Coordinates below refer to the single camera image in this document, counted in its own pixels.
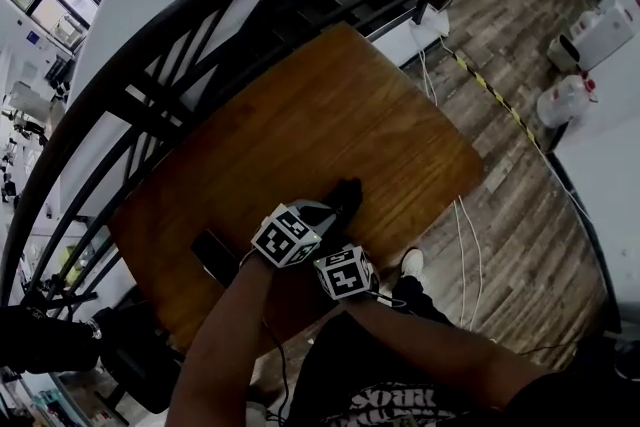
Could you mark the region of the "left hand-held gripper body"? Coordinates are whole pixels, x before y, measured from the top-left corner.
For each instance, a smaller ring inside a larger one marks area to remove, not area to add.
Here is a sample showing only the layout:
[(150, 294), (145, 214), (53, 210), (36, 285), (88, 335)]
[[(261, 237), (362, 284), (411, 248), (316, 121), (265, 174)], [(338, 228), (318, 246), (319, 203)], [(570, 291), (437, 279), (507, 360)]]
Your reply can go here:
[(294, 202), (280, 203), (251, 239), (252, 248), (277, 268), (301, 263), (320, 243), (321, 237), (303, 220)]

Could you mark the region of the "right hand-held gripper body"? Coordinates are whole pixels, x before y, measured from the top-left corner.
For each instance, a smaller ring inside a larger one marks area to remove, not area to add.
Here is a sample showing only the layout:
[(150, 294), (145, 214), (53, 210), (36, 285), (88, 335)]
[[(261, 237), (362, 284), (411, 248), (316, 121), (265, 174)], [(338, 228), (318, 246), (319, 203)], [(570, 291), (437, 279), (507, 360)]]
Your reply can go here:
[(371, 290), (374, 269), (362, 246), (316, 259), (313, 265), (322, 289), (333, 300)]

